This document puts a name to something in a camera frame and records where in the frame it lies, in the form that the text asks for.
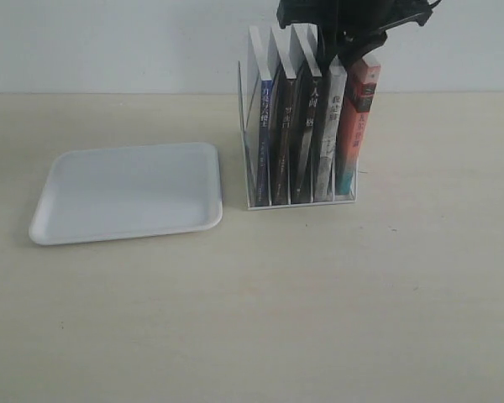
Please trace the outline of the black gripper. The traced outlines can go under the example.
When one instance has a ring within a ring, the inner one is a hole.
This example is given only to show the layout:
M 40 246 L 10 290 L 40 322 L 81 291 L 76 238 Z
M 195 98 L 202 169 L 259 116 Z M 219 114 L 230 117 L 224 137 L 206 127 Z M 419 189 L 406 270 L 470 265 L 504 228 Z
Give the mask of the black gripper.
M 338 58 L 345 67 L 387 40 L 387 31 L 411 22 L 423 26 L 433 5 L 423 0 L 281 0 L 278 24 L 313 24 L 318 30 L 318 65 Z

